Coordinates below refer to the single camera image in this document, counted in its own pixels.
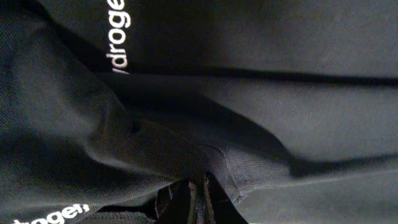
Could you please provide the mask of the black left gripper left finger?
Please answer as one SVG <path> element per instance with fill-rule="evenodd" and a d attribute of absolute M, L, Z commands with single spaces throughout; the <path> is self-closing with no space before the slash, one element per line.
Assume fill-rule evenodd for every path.
<path fill-rule="evenodd" d="M 181 180 L 160 189 L 155 200 L 156 224 L 196 224 L 197 186 Z"/>

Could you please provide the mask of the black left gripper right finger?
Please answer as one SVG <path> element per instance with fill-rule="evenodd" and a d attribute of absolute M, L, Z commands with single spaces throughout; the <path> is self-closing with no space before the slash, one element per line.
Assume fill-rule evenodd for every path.
<path fill-rule="evenodd" d="M 204 179 L 206 221 L 210 224 L 248 224 L 240 215 L 216 177 L 208 172 Z"/>

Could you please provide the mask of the black polo shirt with logo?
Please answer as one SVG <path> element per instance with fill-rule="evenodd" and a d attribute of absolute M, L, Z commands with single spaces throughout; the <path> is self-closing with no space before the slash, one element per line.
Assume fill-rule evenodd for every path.
<path fill-rule="evenodd" d="M 396 1 L 2 1 L 1 222 L 397 222 Z"/>

